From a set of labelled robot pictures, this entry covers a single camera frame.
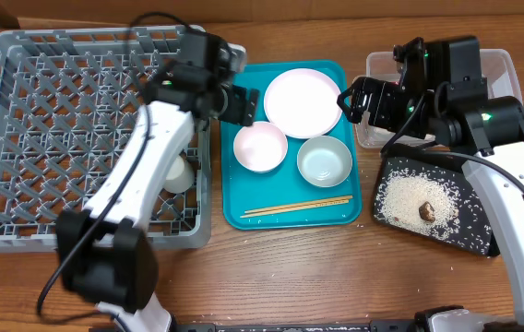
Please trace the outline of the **grey-green bowl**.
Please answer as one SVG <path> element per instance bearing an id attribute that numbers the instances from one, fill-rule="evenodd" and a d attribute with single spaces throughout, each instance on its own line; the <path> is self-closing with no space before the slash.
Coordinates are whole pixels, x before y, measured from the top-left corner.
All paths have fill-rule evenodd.
<path id="1" fill-rule="evenodd" d="M 317 136 L 299 148 L 297 168 L 309 184 L 320 188 L 335 187 L 350 175 L 352 155 L 335 137 Z"/>

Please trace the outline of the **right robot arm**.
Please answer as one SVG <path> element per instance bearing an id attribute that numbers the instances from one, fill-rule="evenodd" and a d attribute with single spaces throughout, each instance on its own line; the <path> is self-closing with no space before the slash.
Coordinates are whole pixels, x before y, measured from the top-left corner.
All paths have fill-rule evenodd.
<path id="1" fill-rule="evenodd" d="M 381 154 L 455 165 L 479 197 L 506 265 L 510 320 L 450 305 L 417 313 L 418 331 L 524 331 L 524 106 L 491 98 L 474 36 L 415 38 L 393 50 L 398 82 L 358 77 L 337 99 L 347 120 L 385 129 Z"/>

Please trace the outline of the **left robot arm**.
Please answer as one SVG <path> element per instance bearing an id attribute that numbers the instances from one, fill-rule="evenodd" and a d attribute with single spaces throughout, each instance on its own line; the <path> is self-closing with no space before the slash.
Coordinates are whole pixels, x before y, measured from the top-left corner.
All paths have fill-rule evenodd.
<path id="1" fill-rule="evenodd" d="M 147 235 L 152 209 L 198 123 L 253 124 L 259 92 L 233 83 L 246 63 L 242 45 L 188 28 L 176 57 L 146 82 L 134 82 L 143 103 L 124 152 L 81 211 L 65 209 L 57 217 L 59 266 L 39 295 L 38 311 L 61 280 L 124 331 L 171 329 L 173 317 L 155 293 L 159 267 Z"/>

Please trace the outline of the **small white cup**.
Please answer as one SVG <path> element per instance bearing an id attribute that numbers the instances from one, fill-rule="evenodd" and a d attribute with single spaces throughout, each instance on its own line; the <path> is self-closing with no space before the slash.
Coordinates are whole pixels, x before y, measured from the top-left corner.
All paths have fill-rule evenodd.
<path id="1" fill-rule="evenodd" d="M 166 175 L 163 189 L 168 193 L 181 194 L 190 189 L 195 180 L 195 172 L 190 163 L 178 155 Z"/>

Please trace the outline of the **white shallow bowl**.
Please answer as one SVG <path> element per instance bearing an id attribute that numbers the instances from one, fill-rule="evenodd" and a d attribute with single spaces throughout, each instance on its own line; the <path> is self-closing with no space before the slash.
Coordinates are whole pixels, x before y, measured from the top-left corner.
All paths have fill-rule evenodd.
<path id="1" fill-rule="evenodd" d="M 287 152 L 287 137 L 269 122 L 258 121 L 242 127 L 233 141 L 235 158 L 251 172 L 273 171 L 283 162 Z"/>

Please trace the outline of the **large white plate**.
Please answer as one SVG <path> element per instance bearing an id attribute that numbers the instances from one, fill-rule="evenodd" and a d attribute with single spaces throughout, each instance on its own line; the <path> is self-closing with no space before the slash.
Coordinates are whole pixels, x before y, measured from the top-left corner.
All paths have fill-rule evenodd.
<path id="1" fill-rule="evenodd" d="M 320 71 L 288 70 L 268 85 L 263 102 L 265 116 L 286 136 L 298 139 L 323 136 L 341 117 L 339 94 L 338 85 Z"/>

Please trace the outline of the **wooden chopstick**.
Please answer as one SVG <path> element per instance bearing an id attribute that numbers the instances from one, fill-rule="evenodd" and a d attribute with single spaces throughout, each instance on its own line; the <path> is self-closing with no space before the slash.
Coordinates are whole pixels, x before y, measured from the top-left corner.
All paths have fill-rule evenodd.
<path id="1" fill-rule="evenodd" d="M 261 213 L 261 212 L 267 212 L 267 211 L 275 211 L 275 210 L 280 210 L 280 209 L 294 210 L 295 208 L 299 208 L 299 207 L 317 206 L 323 203 L 330 203 L 333 201 L 342 201 L 342 200 L 349 201 L 351 199 L 353 199 L 352 195 L 336 196 L 336 197 L 322 198 L 322 199 L 317 199 L 317 200 L 312 200 L 312 201 L 279 205 L 275 207 L 261 207 L 261 208 L 256 208 L 256 209 L 250 209 L 250 210 L 246 210 L 244 214 L 249 215 L 249 214 Z"/>
<path id="2" fill-rule="evenodd" d="M 252 217 L 261 217 L 261 216 L 266 216 L 266 215 L 275 215 L 275 214 L 289 213 L 289 212 L 295 212 L 295 211 L 307 210 L 307 209 L 326 208 L 326 207 L 331 207 L 331 206 L 346 205 L 349 202 L 350 202 L 350 200 L 349 201 L 344 201 L 344 200 L 342 200 L 342 201 L 333 201 L 333 202 L 330 202 L 330 203 L 323 203 L 323 204 L 320 204 L 320 205 L 317 205 L 317 206 L 296 207 L 294 210 L 280 209 L 280 210 L 275 210 L 275 211 L 267 211 L 267 212 L 249 214 L 249 215 L 245 214 L 245 215 L 241 216 L 240 218 L 241 219 L 247 219 L 247 218 L 252 218 Z"/>

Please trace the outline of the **food leftover brown chunk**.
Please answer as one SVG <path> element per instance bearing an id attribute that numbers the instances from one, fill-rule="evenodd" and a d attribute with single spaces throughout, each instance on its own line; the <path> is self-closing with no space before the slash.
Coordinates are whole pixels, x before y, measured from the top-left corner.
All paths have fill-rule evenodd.
<path id="1" fill-rule="evenodd" d="M 424 222 L 428 222 L 428 223 L 435 222 L 435 209 L 428 201 L 420 205 L 418 208 L 418 211 L 419 211 L 420 218 Z"/>

